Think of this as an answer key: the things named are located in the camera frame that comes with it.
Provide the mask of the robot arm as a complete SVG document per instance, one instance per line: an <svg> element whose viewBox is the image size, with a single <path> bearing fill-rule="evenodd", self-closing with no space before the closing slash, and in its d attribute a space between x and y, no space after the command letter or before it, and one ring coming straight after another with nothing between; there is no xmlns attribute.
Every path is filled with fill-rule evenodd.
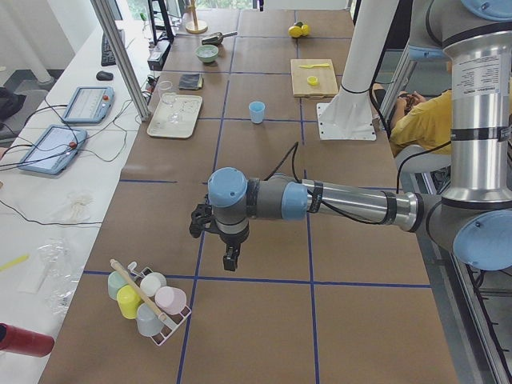
<svg viewBox="0 0 512 384"><path fill-rule="evenodd" d="M426 234L480 270L511 264L511 192L506 184L510 138L511 4L508 1L416 1L410 42L439 47L452 60L451 184L440 195L372 191L274 174L247 178L221 168L190 234L217 234L226 270L238 265L252 218L300 220L317 212Z"/></svg>

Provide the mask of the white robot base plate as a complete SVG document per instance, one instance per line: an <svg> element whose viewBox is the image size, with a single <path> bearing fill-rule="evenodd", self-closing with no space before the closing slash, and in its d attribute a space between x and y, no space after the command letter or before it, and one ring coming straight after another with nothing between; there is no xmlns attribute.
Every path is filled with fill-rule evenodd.
<svg viewBox="0 0 512 384"><path fill-rule="evenodd" d="M316 111L321 140L375 141L377 138L368 103L363 107L318 103Z"/></svg>

